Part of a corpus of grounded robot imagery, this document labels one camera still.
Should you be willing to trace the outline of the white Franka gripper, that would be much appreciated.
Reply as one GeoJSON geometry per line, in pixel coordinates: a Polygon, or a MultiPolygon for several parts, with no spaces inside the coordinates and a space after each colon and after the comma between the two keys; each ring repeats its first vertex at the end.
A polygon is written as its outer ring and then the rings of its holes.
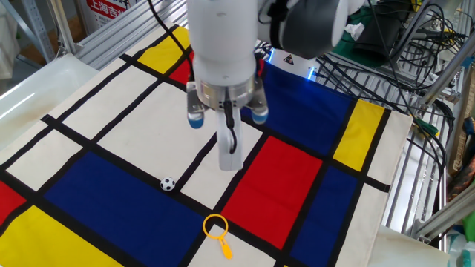
{"type": "Polygon", "coordinates": [[[219,166],[222,171],[239,171],[243,168],[242,123],[239,109],[232,110],[232,118],[235,122],[233,131],[237,141],[226,126],[225,113],[216,112],[219,166]]]}

